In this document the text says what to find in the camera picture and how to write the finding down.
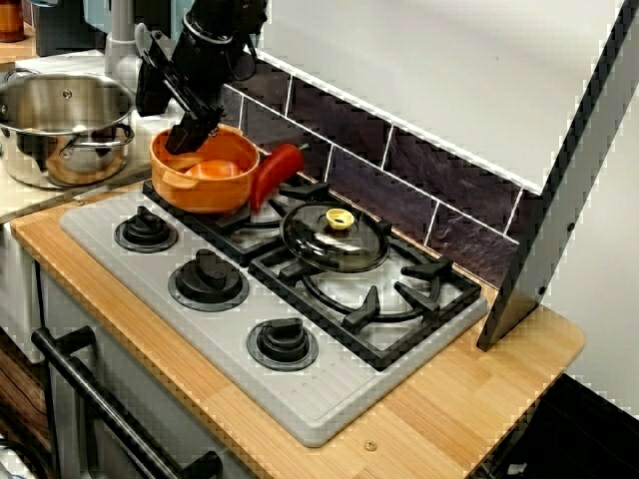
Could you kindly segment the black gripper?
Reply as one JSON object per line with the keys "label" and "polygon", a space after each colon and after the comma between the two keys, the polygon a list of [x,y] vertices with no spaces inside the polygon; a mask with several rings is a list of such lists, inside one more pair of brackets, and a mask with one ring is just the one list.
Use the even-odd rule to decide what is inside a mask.
{"label": "black gripper", "polygon": [[171,155],[196,152],[217,129],[225,111],[222,87],[233,34],[231,24],[185,24],[178,41],[159,30],[149,34],[136,109],[141,117],[161,115],[174,99],[187,112],[169,133],[165,149]]}

